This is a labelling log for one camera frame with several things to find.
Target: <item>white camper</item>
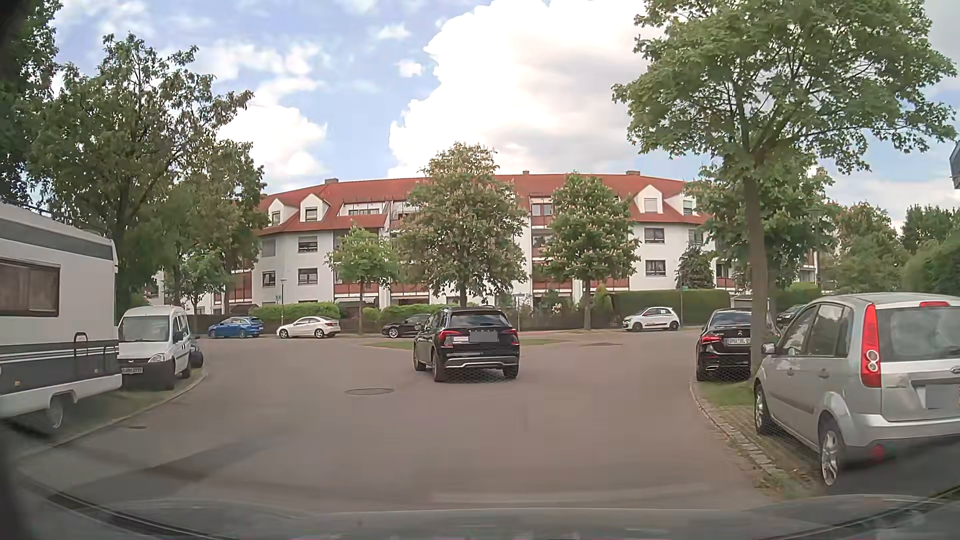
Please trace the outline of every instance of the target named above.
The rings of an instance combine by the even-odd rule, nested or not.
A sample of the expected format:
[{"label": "white camper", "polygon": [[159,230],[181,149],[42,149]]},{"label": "white camper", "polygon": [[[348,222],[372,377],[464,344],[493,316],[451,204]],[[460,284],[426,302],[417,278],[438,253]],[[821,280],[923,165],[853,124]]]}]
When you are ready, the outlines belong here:
[{"label": "white camper", "polygon": [[0,417],[49,430],[78,400],[123,383],[113,242],[0,203]]}]

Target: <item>black suv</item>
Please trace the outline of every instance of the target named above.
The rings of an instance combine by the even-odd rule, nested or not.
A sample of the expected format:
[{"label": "black suv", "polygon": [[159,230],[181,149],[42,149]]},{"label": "black suv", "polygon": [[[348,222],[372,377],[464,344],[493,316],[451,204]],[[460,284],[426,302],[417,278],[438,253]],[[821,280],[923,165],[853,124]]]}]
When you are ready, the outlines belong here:
[{"label": "black suv", "polygon": [[433,366],[436,382],[444,382],[451,369],[501,369],[507,379],[519,373],[519,336],[495,307],[444,307],[418,330],[414,369],[426,371]]}]

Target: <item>curb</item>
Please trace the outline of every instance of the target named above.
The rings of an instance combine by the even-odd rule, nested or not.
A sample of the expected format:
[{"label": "curb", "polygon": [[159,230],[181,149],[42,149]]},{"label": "curb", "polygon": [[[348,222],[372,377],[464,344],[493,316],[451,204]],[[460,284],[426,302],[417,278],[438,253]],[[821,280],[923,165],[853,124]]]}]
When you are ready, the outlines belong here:
[{"label": "curb", "polygon": [[132,413],[130,413],[130,414],[127,414],[127,415],[125,415],[125,416],[121,416],[121,417],[119,417],[119,418],[111,418],[110,420],[106,420],[105,422],[101,423],[100,425],[94,426],[94,427],[89,428],[89,429],[87,429],[87,430],[83,430],[83,431],[81,431],[81,432],[79,432],[79,433],[74,433],[74,434],[72,434],[72,435],[70,435],[70,436],[68,436],[68,437],[63,438],[62,440],[58,440],[58,441],[56,441],[56,442],[54,442],[54,443],[47,444],[47,445],[42,445],[42,446],[37,447],[37,448],[32,448],[32,449],[27,450],[27,451],[25,451],[25,452],[22,452],[22,453],[20,453],[20,454],[14,455],[14,456],[13,456],[13,459],[23,459],[23,458],[25,458],[25,457],[31,457],[31,456],[33,456],[33,455],[37,455],[37,454],[40,454],[40,453],[42,453],[42,452],[46,452],[46,451],[48,451],[48,450],[54,449],[54,448],[56,448],[56,447],[58,447],[58,446],[63,446],[63,445],[65,445],[65,444],[72,443],[73,441],[75,441],[75,440],[77,440],[77,439],[80,439],[80,438],[83,438],[83,437],[86,437],[86,436],[88,436],[88,435],[90,435],[91,433],[94,433],[94,432],[96,432],[96,431],[102,430],[102,429],[104,429],[104,428],[109,428],[110,426],[113,426],[113,425],[115,425],[115,424],[119,424],[119,423],[121,423],[121,422],[123,422],[123,421],[125,421],[125,420],[130,420],[130,419],[133,418],[134,416],[136,416],[136,415],[138,415],[138,414],[142,414],[142,413],[144,413],[144,412],[147,412],[148,410],[151,410],[151,409],[153,409],[153,408],[155,408],[155,407],[158,407],[158,406],[161,406],[161,405],[164,405],[164,404],[168,404],[168,403],[174,401],[176,398],[178,398],[178,397],[182,396],[183,394],[189,392],[190,390],[193,390],[198,384],[200,384],[201,382],[203,382],[204,379],[206,379],[206,376],[207,376],[207,372],[206,372],[206,370],[204,369],[203,373],[202,373],[199,377],[197,377],[196,379],[192,380],[189,384],[187,384],[187,385],[185,385],[183,388],[181,388],[180,391],[178,391],[176,394],[174,394],[174,395],[166,398],[165,400],[156,402],[155,404],[147,405],[147,406],[141,408],[140,410],[137,410],[136,412],[132,412]]},{"label": "curb", "polygon": [[790,476],[787,475],[786,472],[784,472],[780,467],[774,465],[773,459],[771,459],[770,456],[763,451],[763,449],[751,442],[746,435],[740,432],[740,430],[723,420],[721,415],[717,412],[716,408],[712,404],[697,397],[697,393],[693,390],[693,382],[690,383],[689,389],[690,397],[693,398],[693,403],[697,404],[697,407],[701,412],[704,413],[704,416],[706,416],[714,426],[721,430],[724,435],[736,445],[736,448],[750,459],[750,461],[763,473],[764,476],[768,477],[775,483],[785,483],[791,481]]}]

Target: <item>red tile roof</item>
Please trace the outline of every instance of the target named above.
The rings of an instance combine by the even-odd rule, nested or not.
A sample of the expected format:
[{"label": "red tile roof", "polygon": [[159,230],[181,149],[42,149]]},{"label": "red tile roof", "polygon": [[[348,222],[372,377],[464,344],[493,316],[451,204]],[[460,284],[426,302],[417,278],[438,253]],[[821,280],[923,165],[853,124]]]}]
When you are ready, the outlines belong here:
[{"label": "red tile roof", "polygon": [[[672,197],[681,193],[684,182],[655,178],[638,174],[600,174],[603,183],[608,185],[617,195],[631,199],[630,214],[637,222],[646,223],[690,223],[699,225],[704,223],[704,215],[683,215],[673,207],[664,204],[663,213],[643,213],[633,201],[634,196],[647,185],[653,186],[663,198]],[[549,197],[558,187],[564,184],[566,174],[513,174],[497,175],[497,178],[514,185],[521,204],[529,205],[531,197]],[[267,227],[261,234],[331,231],[349,229],[352,223],[364,228],[383,227],[388,219],[387,214],[337,215],[344,204],[403,201],[407,193],[422,178],[391,178],[384,180],[363,180],[354,182],[335,182],[330,184],[312,185],[293,191],[285,191],[267,195],[260,203],[266,210],[275,200],[279,200],[288,207],[300,207],[303,199],[313,194],[326,201],[329,205],[324,219],[320,221],[301,222],[300,214],[296,213],[280,225]]]}]

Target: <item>manhole cover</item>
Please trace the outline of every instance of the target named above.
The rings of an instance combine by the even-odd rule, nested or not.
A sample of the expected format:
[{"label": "manhole cover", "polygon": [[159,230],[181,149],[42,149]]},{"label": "manhole cover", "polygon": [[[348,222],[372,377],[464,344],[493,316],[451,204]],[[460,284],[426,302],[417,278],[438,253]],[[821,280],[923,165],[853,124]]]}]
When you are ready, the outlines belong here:
[{"label": "manhole cover", "polygon": [[348,390],[347,393],[351,396],[375,396],[377,394],[389,394],[393,391],[393,388],[354,388]]}]

